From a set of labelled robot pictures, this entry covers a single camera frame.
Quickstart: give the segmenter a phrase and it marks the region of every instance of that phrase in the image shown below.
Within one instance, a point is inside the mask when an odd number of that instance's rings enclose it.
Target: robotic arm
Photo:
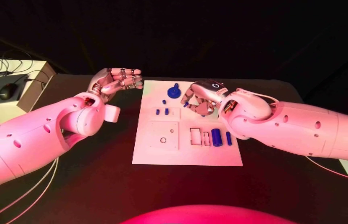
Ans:
[[[188,104],[194,95],[200,105]],[[191,85],[183,104],[201,115],[211,115],[217,107],[220,121],[242,140],[253,138],[298,155],[348,159],[348,116],[344,114],[278,101],[242,88],[230,92],[213,80]]]
[[[118,91],[144,88],[141,70],[105,68],[89,90],[0,125],[0,184],[43,168],[105,121],[118,122],[120,108],[106,103]]]

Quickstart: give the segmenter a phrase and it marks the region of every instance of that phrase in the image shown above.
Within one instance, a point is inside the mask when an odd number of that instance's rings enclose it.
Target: small hole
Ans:
[[[44,125],[44,129],[45,129],[45,131],[47,131],[48,133],[51,133],[51,128],[50,128],[48,125]]]
[[[315,125],[314,125],[314,126],[315,126],[315,128],[317,128],[317,129],[320,129],[320,128],[321,128],[321,122],[320,122],[320,121],[317,121],[317,123],[315,123]]]
[[[18,140],[14,141],[14,144],[18,148],[21,148],[22,145],[21,145],[21,142]]]

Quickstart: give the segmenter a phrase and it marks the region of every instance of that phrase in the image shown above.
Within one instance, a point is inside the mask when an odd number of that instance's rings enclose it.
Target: blue object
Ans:
[[[227,132],[227,144],[233,145],[232,133],[230,132]]]
[[[222,139],[220,129],[213,129],[213,145],[216,147],[223,146],[223,139]]]
[[[171,98],[180,98],[183,91],[180,90],[180,84],[177,83],[174,87],[168,90],[168,96]]]

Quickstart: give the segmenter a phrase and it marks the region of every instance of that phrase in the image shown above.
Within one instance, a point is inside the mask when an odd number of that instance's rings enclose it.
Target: blue knob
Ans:
[[[180,84],[177,83],[174,87],[168,90],[168,96],[171,98],[180,98],[183,91],[180,90]]]

